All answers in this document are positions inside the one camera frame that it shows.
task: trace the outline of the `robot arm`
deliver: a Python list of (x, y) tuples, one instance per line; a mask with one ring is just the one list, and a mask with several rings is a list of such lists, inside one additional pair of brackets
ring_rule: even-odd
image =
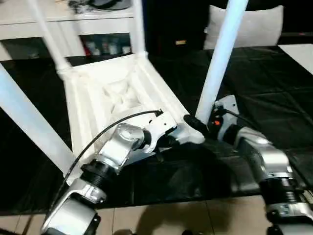
[(248, 162), (260, 186), (267, 219), (273, 224), (268, 228), (268, 235), (313, 234), (313, 212), (293, 177), (286, 154), (260, 132), (223, 118), (225, 112), (220, 110), (218, 107), (213, 111), (208, 128), (190, 116), (184, 119), (207, 138), (232, 145)]
[(111, 138), (82, 166), (83, 174), (75, 179), (46, 218), (42, 233), (47, 235), (94, 235), (101, 218), (95, 206), (107, 199), (107, 191), (123, 168), (130, 152), (154, 151), (159, 138), (176, 128), (176, 122), (163, 113), (150, 124), (140, 127), (121, 123)]

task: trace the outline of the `floor tile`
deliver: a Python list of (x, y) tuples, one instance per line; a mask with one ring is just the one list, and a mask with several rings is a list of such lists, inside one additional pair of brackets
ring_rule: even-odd
[(114, 234), (127, 229), (137, 235), (181, 235), (186, 229), (213, 234), (205, 202), (116, 208)]
[(101, 222), (97, 229), (97, 235), (112, 235), (114, 209), (98, 210)]
[(264, 235), (271, 226), (261, 196), (209, 200), (207, 206), (215, 235)]
[[(101, 222), (97, 229), (97, 235), (112, 235), (113, 227), (113, 212), (114, 209), (102, 209), (98, 211), (101, 217)], [(29, 224), (26, 235), (40, 235), (41, 226), (43, 225), (45, 215), (22, 215), (18, 225), (16, 226), (15, 232), (22, 234), (25, 233), (27, 229), (26, 226)]]
[(15, 228), (18, 224), (19, 218), (20, 218), (19, 215), (16, 215), (16, 216), (0, 216), (0, 229), (14, 232)]
[(40, 235), (44, 220), (45, 214), (22, 215), (15, 232), (25, 235)]

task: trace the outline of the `black table surface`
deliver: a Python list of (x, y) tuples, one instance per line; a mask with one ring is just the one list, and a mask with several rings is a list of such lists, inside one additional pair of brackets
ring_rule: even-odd
[[(194, 114), (212, 51), (149, 59)], [(76, 66), (112, 57), (71, 57)], [(2, 62), (65, 143), (71, 147), (65, 91), (51, 59)], [(219, 98), (234, 94), (240, 113), (251, 119), (295, 166), (296, 176), (313, 185), (313, 75), (278, 47), (234, 49)], [(0, 214), (42, 213), (62, 174), (48, 157), (1, 112)], [(227, 144), (184, 144), (129, 165), (101, 207), (204, 200), (259, 193), (243, 158)]]

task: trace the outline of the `black wire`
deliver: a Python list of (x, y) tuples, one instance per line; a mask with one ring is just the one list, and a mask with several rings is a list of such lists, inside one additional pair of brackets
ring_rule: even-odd
[(89, 144), (87, 144), (87, 146), (83, 149), (83, 151), (81, 151), (81, 153), (77, 156), (77, 158), (74, 160), (74, 162), (73, 162), (72, 165), (70, 166), (70, 168), (69, 168), (69, 170), (68, 170), (68, 172), (67, 172), (65, 178), (64, 178), (63, 181), (62, 181), (61, 186), (59, 187), (59, 190), (58, 190), (57, 194), (55, 195), (55, 197), (54, 197), (54, 199), (53, 199), (53, 201), (52, 201), (52, 203), (51, 203), (51, 206), (50, 206), (50, 208), (49, 208), (49, 211), (48, 211), (48, 213), (47, 213), (47, 216), (50, 214), (52, 208), (54, 207), (56, 201), (58, 200), (59, 195), (60, 195), (60, 193), (61, 193), (61, 191), (62, 191), (62, 189), (63, 189), (63, 187), (64, 187), (64, 185), (65, 185), (65, 183), (66, 183), (66, 181), (67, 181), (67, 179), (68, 179), (68, 177), (69, 177), (69, 175), (72, 173), (73, 169), (75, 168), (75, 166), (77, 165), (77, 163), (79, 162), (79, 160), (81, 159), (81, 157), (83, 156), (83, 154), (87, 151), (87, 149), (89, 149), (89, 147), (90, 147), (97, 139), (99, 139), (99, 138), (100, 138), (105, 132), (107, 132), (109, 129), (111, 129), (112, 127), (116, 126), (117, 124), (119, 124), (119, 123), (121, 123), (121, 122), (123, 122), (123, 121), (125, 121), (125, 120), (127, 120), (127, 119), (134, 118), (134, 117), (139, 116), (139, 115), (151, 114), (151, 113), (160, 114), (160, 113), (162, 113), (162, 111), (159, 111), (159, 110), (151, 110), (151, 111), (144, 111), (144, 112), (140, 112), (140, 113), (136, 113), (136, 114), (129, 115), (129, 116), (127, 116), (127, 117), (124, 117), (124, 118), (122, 118), (122, 119), (120, 119), (120, 120), (118, 120), (118, 121), (112, 123), (111, 125), (109, 125), (108, 127), (106, 127), (103, 131), (101, 131), (95, 138), (93, 138), (93, 139), (89, 142)]
[(250, 121), (249, 119), (247, 119), (247, 118), (241, 116), (240, 114), (236, 114), (236, 113), (234, 113), (233, 111), (230, 111), (230, 110), (227, 110), (227, 109), (225, 109), (225, 111), (226, 111), (226, 113), (231, 114), (231, 115), (233, 115), (233, 116), (235, 116), (235, 117), (241, 119), (242, 121), (246, 122), (246, 123), (249, 124), (251, 127), (253, 127), (254, 129), (258, 130), (258, 128), (256, 127), (256, 125), (255, 125), (252, 121)]

